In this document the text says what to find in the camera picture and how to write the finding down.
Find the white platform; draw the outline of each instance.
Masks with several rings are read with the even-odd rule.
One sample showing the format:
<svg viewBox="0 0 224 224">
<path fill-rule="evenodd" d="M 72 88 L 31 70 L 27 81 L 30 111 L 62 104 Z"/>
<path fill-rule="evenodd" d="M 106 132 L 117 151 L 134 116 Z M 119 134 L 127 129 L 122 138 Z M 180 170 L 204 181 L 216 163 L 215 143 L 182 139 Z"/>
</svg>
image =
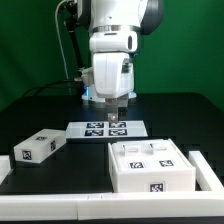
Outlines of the white platform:
<svg viewBox="0 0 224 224">
<path fill-rule="evenodd" d="M 143 121 L 70 122 L 66 129 L 67 139 L 147 137 Z"/>
</svg>

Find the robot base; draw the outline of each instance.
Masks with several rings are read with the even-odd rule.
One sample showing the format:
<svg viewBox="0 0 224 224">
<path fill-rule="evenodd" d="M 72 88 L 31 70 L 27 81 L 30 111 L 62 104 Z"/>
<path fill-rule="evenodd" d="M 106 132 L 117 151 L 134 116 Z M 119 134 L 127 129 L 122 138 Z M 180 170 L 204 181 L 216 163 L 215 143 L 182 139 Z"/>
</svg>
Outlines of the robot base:
<svg viewBox="0 0 224 224">
<path fill-rule="evenodd" d="M 135 103 L 137 94 L 130 92 L 128 94 L 128 102 Z M 106 108 L 105 98 L 99 98 L 96 94 L 94 86 L 86 87 L 86 92 L 82 95 L 82 102 L 84 106 L 95 108 Z"/>
</svg>

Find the black table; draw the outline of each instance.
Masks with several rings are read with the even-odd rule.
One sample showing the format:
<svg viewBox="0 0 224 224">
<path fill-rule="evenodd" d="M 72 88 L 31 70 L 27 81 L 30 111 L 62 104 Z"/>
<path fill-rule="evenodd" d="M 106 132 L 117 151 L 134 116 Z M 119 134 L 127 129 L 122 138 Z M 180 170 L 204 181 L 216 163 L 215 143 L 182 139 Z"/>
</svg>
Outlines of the black table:
<svg viewBox="0 0 224 224">
<path fill-rule="evenodd" d="M 204 96 L 194 93 L 138 95 L 136 103 L 129 105 L 127 115 L 121 120 L 143 120 L 148 139 L 171 138 L 186 156 L 189 150 L 200 150 L 224 184 L 224 114 Z M 77 96 L 25 97 L 0 113 L 0 155 L 9 154 L 14 169 L 0 185 L 0 195 L 113 191 L 106 142 L 66 144 L 41 164 L 15 162 L 15 145 L 45 128 L 65 130 L 70 121 L 106 121 L 106 113 L 104 109 L 83 106 Z M 81 223 L 199 221 L 223 223 L 224 218 L 90 220 Z"/>
</svg>

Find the white box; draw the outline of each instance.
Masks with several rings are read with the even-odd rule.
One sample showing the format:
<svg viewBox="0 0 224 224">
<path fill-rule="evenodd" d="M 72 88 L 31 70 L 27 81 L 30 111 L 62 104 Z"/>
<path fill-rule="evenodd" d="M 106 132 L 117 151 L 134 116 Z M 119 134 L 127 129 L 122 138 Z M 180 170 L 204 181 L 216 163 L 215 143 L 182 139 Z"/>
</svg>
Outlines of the white box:
<svg viewBox="0 0 224 224">
<path fill-rule="evenodd" d="M 109 144 L 114 192 L 194 191 L 196 171 L 169 140 Z"/>
<path fill-rule="evenodd" d="M 43 129 L 14 147 L 15 160 L 41 163 L 65 143 L 65 131 Z"/>
<path fill-rule="evenodd" d="M 0 184 L 11 171 L 9 156 L 0 156 Z"/>
</svg>

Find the black cable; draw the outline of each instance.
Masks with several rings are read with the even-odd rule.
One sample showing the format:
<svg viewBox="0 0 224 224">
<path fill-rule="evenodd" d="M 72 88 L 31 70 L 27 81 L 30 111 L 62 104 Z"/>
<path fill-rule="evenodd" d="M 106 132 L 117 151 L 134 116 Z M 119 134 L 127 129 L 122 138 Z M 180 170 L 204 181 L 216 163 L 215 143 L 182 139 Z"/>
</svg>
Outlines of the black cable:
<svg viewBox="0 0 224 224">
<path fill-rule="evenodd" d="M 62 81 L 56 81 L 56 82 L 52 82 L 52 83 L 48 83 L 44 86 L 40 86 L 40 87 L 34 87 L 34 88 L 31 88 L 29 90 L 27 90 L 22 97 L 26 97 L 27 94 L 29 94 L 30 92 L 34 91 L 34 90 L 37 90 L 33 96 L 37 96 L 40 94 L 40 92 L 42 92 L 44 89 L 79 89 L 79 88 L 83 88 L 83 85 L 82 84 L 79 84 L 74 87 L 53 87 L 54 85 L 60 85 L 60 84 L 65 84 L 65 83 L 70 83 L 70 82 L 73 82 L 74 83 L 74 80 L 62 80 Z"/>
<path fill-rule="evenodd" d="M 40 87 L 34 94 L 33 96 L 37 96 L 40 94 L 40 92 L 42 92 L 46 87 L 49 87 L 49 86 L 55 86 L 55 85 L 59 85 L 59 84 L 64 84 L 64 83 L 74 83 L 74 80 L 70 80 L 70 79 L 65 79 L 65 80 L 62 80 L 62 81 L 55 81 L 55 82 L 51 82 L 51 83 L 48 83 L 42 87 Z"/>
</svg>

